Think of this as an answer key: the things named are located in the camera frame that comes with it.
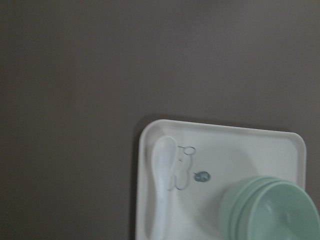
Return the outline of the green bowl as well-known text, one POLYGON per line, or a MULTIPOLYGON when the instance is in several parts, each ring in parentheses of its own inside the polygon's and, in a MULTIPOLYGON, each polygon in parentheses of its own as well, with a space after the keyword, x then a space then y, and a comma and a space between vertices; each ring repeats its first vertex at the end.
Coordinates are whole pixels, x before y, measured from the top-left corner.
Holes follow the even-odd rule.
POLYGON ((235 190, 234 186, 240 183, 241 180, 232 184, 226 192, 223 194, 222 200, 220 201, 220 207, 218 212, 218 222, 219 222, 219 230, 221 233, 221 237, 223 240, 227 240, 227 231, 228 231, 228 218, 231 213, 231 208, 233 203, 235 202, 235 197, 239 190, 235 190))
POLYGON ((240 214, 238 240, 318 240, 320 216, 298 185, 275 182, 251 196, 240 214))
POLYGON ((239 193, 237 193, 234 199, 235 202, 232 204, 231 212, 227 221, 228 240, 236 239, 237 218, 250 196, 256 193, 262 187, 279 181, 281 181, 281 179, 274 176, 252 176, 241 180, 240 183, 233 187, 235 190, 238 190, 239 193))

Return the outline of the cream rabbit serving tray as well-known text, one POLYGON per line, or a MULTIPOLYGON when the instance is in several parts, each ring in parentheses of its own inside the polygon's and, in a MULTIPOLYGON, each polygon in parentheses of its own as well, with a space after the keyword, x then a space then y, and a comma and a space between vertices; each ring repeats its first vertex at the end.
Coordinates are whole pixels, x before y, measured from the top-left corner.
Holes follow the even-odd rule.
POLYGON ((171 162, 176 185, 168 190, 165 240, 219 240, 219 206, 229 186, 251 176, 275 176, 306 185, 307 150, 294 132, 160 119, 139 139, 135 238, 150 240, 156 193, 152 149, 172 137, 177 146, 171 162))

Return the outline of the green bowl on tray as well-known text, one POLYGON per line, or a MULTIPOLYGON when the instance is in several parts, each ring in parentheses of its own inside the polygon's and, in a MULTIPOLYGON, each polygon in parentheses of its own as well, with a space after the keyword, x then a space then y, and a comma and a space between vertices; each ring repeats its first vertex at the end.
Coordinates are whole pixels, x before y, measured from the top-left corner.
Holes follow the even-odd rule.
POLYGON ((234 186, 240 183, 241 180, 232 184, 226 192, 223 194, 222 200, 220 201, 220 207, 218 212, 218 222, 219 222, 219 230, 221 233, 221 237, 223 240, 227 240, 227 231, 228 231, 228 218, 231 213, 231 208, 233 203, 235 202, 235 197, 239 190, 235 190, 234 186))

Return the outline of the white ceramic spoon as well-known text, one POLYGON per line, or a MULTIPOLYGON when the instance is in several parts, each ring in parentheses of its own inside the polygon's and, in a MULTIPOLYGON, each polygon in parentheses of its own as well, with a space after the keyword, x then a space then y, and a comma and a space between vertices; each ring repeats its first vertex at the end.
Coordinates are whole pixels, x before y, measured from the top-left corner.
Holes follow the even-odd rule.
POLYGON ((162 240, 168 206, 168 186, 176 155, 176 141, 168 135, 160 137, 151 153, 151 171, 154 181, 155 209, 151 231, 152 240, 162 240))

